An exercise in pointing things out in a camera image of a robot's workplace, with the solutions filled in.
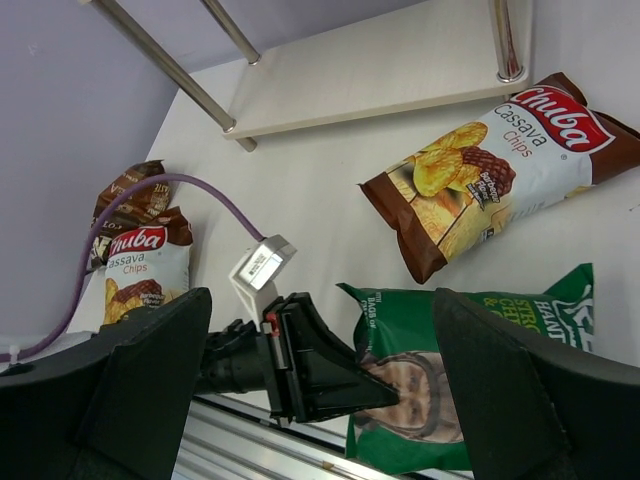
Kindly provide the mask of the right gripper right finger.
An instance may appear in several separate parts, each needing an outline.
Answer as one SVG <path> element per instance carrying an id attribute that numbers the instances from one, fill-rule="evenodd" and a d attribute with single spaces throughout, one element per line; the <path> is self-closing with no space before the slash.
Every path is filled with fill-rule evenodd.
<path id="1" fill-rule="evenodd" d="M 475 478 L 638 478 L 638 368 L 450 289 L 435 292 L 434 326 Z"/>

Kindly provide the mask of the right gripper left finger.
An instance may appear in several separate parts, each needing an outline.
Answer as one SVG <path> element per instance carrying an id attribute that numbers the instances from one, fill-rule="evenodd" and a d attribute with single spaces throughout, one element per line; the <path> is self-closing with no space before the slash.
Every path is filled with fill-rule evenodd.
<path id="1" fill-rule="evenodd" d="M 2 478 L 170 478 L 211 312 L 196 288 L 3 372 Z"/>

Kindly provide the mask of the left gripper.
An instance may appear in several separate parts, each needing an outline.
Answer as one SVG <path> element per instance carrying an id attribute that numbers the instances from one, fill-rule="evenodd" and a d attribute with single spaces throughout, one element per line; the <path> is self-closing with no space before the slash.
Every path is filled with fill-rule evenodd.
<path id="1" fill-rule="evenodd" d="M 362 368 L 307 292 L 277 297 L 259 323 L 263 378 L 278 423 L 321 422 L 398 403 L 397 390 Z"/>

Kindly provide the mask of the dark green portrait chips bag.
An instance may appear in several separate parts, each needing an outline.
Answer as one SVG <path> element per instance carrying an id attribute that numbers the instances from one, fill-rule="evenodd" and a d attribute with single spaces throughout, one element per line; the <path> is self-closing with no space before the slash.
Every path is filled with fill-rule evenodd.
<path id="1" fill-rule="evenodd" d="M 356 361 L 396 389 L 396 405 L 349 420 L 346 454 L 387 474 L 471 468 L 434 328 L 427 290 L 340 289 L 361 316 L 353 333 Z M 589 263 L 540 294 L 468 292 L 466 298 L 512 323 L 590 352 L 594 342 L 594 274 Z"/>

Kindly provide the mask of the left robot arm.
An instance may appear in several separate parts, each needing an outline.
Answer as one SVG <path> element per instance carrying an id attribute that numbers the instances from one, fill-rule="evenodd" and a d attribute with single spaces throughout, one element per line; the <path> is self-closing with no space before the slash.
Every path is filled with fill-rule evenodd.
<path id="1" fill-rule="evenodd" d="M 359 365 L 307 292 L 277 297 L 256 322 L 207 336 L 197 395 L 267 393 L 278 422 L 315 423 L 395 405 L 397 390 Z"/>

